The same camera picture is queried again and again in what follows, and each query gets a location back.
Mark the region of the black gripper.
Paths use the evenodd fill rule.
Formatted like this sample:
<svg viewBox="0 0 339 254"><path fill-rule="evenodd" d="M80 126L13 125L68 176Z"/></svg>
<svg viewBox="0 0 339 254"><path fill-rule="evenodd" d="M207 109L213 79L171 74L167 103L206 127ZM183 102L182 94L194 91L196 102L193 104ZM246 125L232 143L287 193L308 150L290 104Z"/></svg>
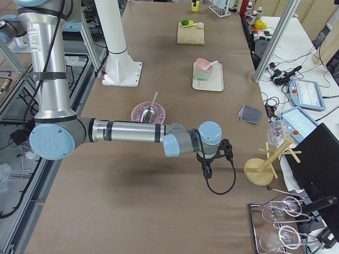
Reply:
<svg viewBox="0 0 339 254"><path fill-rule="evenodd" d="M225 157L226 160L233 166L233 146L230 144L228 139L222 139L214 155L198 152L196 153L196 157L202 165L204 178L210 179L212 177L211 163L215 159Z"/></svg>

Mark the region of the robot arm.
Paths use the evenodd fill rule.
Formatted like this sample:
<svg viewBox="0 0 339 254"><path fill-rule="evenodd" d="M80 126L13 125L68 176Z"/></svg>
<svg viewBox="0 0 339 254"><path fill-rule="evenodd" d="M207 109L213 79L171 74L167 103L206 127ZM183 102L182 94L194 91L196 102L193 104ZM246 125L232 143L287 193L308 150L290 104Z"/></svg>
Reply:
<svg viewBox="0 0 339 254"><path fill-rule="evenodd" d="M29 46L27 29L13 14L1 16L1 39L6 44L13 40L19 48Z"/></svg>
<svg viewBox="0 0 339 254"><path fill-rule="evenodd" d="M79 117L69 102L62 30L80 21L80 1L17 1L19 19L26 25L31 49L35 98L39 110L29 136L34 152L48 160L69 156L81 144L104 141L161 143L168 157L195 153L203 176L212 175L213 160L232 161L231 144L211 121L198 129L179 124L121 122Z"/></svg>

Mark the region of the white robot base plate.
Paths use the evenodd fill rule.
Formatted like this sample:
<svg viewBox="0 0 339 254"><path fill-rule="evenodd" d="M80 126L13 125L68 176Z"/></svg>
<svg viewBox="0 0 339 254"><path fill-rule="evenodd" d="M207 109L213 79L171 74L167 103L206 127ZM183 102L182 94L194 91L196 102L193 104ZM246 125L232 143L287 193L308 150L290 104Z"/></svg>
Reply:
<svg viewBox="0 0 339 254"><path fill-rule="evenodd" d="M133 61L125 52L109 54L102 80L104 86L137 87L142 70L142 62Z"/></svg>

